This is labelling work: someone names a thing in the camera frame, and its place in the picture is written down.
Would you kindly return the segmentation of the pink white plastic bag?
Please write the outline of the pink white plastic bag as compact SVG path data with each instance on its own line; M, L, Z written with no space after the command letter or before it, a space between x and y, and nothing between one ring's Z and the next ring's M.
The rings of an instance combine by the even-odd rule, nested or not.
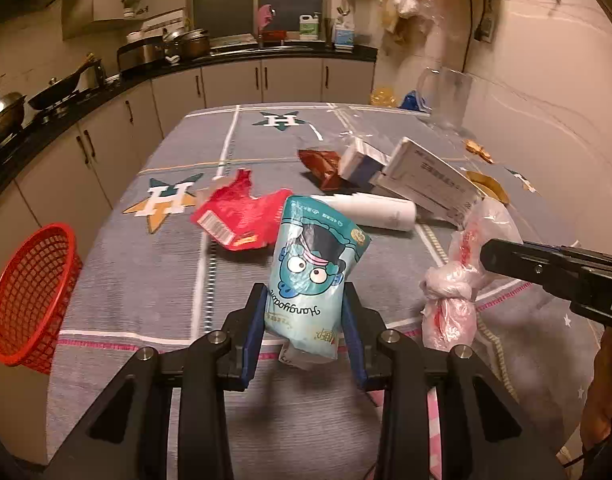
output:
M425 298L422 340L426 348L448 352L458 344L472 344L477 332L476 297L498 278L481 264L481 250L497 238L514 243L522 240L507 207L487 197L472 209L464 229L452 234L448 262L428 269L420 284Z

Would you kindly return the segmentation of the light blue cartoon snack bag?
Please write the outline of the light blue cartoon snack bag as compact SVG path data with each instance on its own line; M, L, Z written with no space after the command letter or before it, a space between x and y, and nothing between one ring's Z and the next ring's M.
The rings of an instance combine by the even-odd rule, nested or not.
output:
M344 284L370 236L312 197L285 200L272 258L266 330L284 339L279 360L310 370L337 359Z

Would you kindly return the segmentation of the small white blue box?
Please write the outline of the small white blue box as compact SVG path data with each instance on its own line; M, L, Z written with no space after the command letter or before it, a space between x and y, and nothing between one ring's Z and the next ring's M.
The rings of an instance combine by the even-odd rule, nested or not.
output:
M337 173L345 181L365 188L388 164L388 156L368 142L353 137L339 159Z

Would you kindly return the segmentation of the red plastic basket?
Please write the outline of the red plastic basket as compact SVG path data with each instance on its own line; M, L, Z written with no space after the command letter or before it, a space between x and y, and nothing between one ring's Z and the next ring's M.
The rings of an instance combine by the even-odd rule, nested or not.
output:
M51 373L81 270L67 224L44 226L20 245L0 276L0 363Z

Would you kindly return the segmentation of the large white medicine box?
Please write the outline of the large white medicine box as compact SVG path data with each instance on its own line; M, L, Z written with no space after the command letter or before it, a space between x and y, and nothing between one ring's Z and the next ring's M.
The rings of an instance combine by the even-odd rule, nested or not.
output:
M406 136L397 144L388 164L375 175L374 184L458 228L485 198L464 174Z

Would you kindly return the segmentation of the grey patterned tablecloth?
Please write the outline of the grey patterned tablecloth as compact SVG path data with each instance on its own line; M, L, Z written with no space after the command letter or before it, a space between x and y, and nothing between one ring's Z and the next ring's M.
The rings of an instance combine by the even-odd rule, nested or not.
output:
M239 479L358 479L376 458L379 415L353 382L346 356L307 370L279 358L286 324L327 326L331 298L353 283L361 304L388 326L417 336L425 299L421 282L448 252L452 226L423 214L406 232L365 231L362 255L349 229L300 228L260 249L228 249L233 231L215 214L199 225L187 207L158 228L150 213L180 190L198 193L214 177L247 170L251 196L287 188L314 196L299 159L308 148L342 148L364 128L382 151L410 139L464 170L498 179L525 240L570 244L568 222L541 192L527 190L518 167L477 162L452 132L403 110L294 103L241 105L188 114L149 157L108 217L83 263L59 335L48 386L46 440L55 453L67 434L136 349L170 351L218 328L240 309L255 283L270 287L273 330L251 385L230 393L227 422Z

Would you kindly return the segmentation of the white plastic bottle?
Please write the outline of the white plastic bottle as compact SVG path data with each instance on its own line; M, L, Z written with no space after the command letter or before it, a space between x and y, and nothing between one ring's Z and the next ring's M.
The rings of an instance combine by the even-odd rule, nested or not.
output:
M334 208L358 226L410 232L417 223L417 206L401 200L368 193L312 195Z

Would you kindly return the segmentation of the red crumpled wrapper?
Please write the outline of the red crumpled wrapper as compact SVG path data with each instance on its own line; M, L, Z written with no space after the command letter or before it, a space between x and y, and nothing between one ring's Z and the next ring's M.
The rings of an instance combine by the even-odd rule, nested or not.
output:
M230 252L273 245L278 237L288 188L270 194L251 194L251 170L239 169L233 178L220 178L204 193L191 222Z

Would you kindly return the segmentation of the blue plastic bag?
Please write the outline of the blue plastic bag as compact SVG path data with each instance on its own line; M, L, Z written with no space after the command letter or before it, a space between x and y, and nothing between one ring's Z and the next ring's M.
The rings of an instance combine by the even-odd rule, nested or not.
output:
M400 108L402 110L412 110L413 112L429 113L432 110L422 98L421 93L417 90L412 90L403 98Z

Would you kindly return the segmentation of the yellow plastic bag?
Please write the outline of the yellow plastic bag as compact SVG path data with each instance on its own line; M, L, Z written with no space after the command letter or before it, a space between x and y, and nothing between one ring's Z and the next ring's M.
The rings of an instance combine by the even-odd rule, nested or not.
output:
M375 88L370 96L370 104L378 107L397 107L394 91L389 87Z

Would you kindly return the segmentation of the brown crumpled wrapper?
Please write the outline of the brown crumpled wrapper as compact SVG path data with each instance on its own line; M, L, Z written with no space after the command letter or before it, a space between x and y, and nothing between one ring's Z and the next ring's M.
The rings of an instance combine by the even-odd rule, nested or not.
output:
M338 173L341 158L335 151L302 148L297 155L321 191L337 191L344 187L345 181Z

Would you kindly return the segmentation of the lidded pot on stove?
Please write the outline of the lidded pot on stove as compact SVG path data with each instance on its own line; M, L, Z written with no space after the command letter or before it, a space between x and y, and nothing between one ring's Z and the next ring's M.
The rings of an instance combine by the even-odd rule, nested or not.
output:
M19 92L0 92L0 142L21 130L25 118L26 97Z

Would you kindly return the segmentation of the white green detergent jug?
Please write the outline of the white green detergent jug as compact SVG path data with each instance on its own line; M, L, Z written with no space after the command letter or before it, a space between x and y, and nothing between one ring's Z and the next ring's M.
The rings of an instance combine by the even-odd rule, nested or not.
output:
M320 14L300 14L298 19L299 39L318 40L320 29Z

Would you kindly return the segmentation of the steel cooking pot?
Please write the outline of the steel cooking pot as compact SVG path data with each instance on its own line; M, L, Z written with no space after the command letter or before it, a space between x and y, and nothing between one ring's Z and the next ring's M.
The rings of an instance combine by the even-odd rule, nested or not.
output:
M179 56L181 60L194 60L210 53L209 32L207 29L177 29L164 37L167 56Z

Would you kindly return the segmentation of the pink object at window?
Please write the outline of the pink object at window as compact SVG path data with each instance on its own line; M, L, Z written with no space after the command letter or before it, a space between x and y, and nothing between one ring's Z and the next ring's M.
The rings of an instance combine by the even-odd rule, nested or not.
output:
M260 36L268 25L270 25L275 17L274 7L270 3L259 6L256 14L257 35Z

